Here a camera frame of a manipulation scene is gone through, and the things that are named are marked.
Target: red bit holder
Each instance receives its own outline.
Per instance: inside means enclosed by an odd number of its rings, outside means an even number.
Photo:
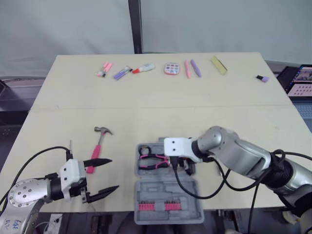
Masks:
[[[181,203],[166,203],[165,209],[167,211],[179,211],[181,210]]]
[[[138,210],[139,211],[154,211],[155,206],[153,203],[140,203],[138,205]]]

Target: pink highlighter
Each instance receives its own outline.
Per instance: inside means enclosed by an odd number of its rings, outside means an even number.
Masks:
[[[185,66],[186,76],[188,79],[190,79],[191,78],[191,71],[190,71],[189,62],[187,60],[184,61],[184,66]]]

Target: hammer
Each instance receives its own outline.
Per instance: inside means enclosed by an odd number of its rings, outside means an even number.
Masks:
[[[99,154],[101,153],[101,144],[103,142],[104,135],[106,133],[109,133],[111,135],[113,134],[108,128],[105,128],[105,127],[100,127],[100,128],[99,127],[95,127],[94,131],[95,132],[101,132],[101,136],[99,137],[98,143],[97,143],[96,147],[93,150],[91,159],[95,159],[95,158],[99,157]],[[93,166],[90,166],[90,167],[87,168],[87,173],[93,174],[94,170],[95,170],[95,168]]]

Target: yellow sticky notes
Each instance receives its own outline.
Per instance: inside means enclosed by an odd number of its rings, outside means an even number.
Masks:
[[[224,75],[228,71],[228,69],[226,69],[226,67],[222,64],[222,62],[220,62],[220,60],[216,56],[213,56],[211,58],[211,62],[214,64],[216,69],[218,69],[221,75]]]

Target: red hammer handle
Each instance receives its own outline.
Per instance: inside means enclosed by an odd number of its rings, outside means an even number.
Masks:
[[[101,145],[96,145],[96,147],[93,150],[91,159],[96,159],[99,157],[99,154],[101,153]],[[90,166],[87,168],[87,173],[88,174],[93,174],[95,171],[95,168],[93,166]]]

